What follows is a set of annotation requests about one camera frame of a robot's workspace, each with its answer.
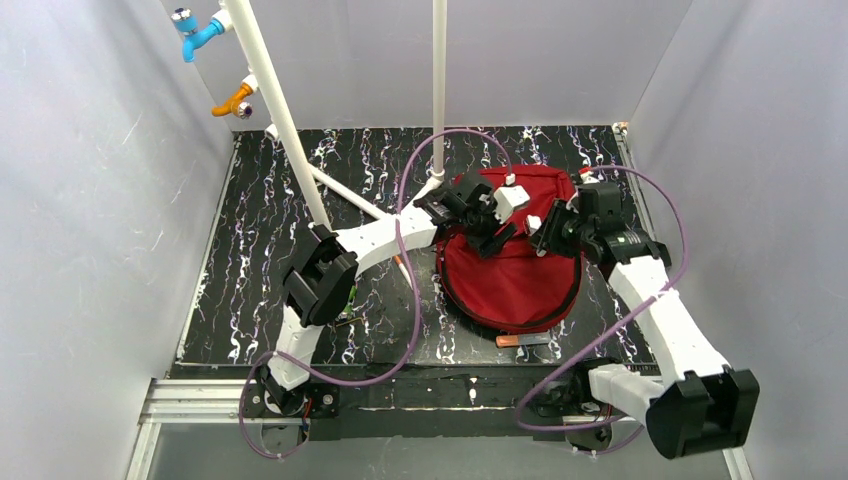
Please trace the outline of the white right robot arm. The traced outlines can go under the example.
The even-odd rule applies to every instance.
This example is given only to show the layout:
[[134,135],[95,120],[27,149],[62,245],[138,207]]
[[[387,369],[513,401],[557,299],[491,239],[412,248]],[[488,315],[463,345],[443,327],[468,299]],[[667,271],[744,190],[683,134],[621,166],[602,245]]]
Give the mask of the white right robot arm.
[[572,397],[632,417],[667,459],[743,446],[759,382],[703,335],[666,273],[667,247],[626,224],[617,185],[582,184],[525,224],[537,252],[588,260],[603,273],[652,346],[662,378],[651,381],[615,360],[577,359],[568,366]]

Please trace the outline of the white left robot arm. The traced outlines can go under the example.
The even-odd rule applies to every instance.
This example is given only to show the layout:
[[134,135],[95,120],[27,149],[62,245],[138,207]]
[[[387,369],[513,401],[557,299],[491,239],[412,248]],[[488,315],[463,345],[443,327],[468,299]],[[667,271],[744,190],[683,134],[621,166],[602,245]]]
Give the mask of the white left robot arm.
[[366,225],[337,231],[311,225],[300,230],[283,269],[280,332],[273,350],[258,362],[256,399],[284,417],[302,412],[305,386],[316,374],[311,361],[323,329],[348,306],[364,271],[430,247],[452,227],[481,241],[481,252],[491,256],[514,232],[511,217],[529,202],[515,174],[506,173],[494,184],[472,172],[455,184],[424,188],[399,212]]

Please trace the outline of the red student backpack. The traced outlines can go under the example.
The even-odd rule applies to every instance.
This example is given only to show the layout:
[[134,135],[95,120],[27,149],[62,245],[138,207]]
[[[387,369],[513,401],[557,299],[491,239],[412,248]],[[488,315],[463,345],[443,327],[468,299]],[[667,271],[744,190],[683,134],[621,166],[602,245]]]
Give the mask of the red student backpack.
[[[442,288],[450,300],[475,323],[510,334],[542,332],[552,328],[571,310],[579,291],[583,263],[589,261],[610,275],[617,264],[649,256],[664,264],[670,262],[667,247],[647,233],[625,222],[623,231],[607,237],[609,257],[592,262],[547,254],[539,257],[525,231],[527,215],[542,220],[552,203],[561,199],[576,206],[576,185],[562,170],[544,165],[512,168],[518,184],[530,196],[529,204],[514,214],[517,231],[503,249],[490,258],[481,258],[458,228],[452,227],[437,245],[436,267]],[[479,171],[494,184],[509,170],[505,167]]]

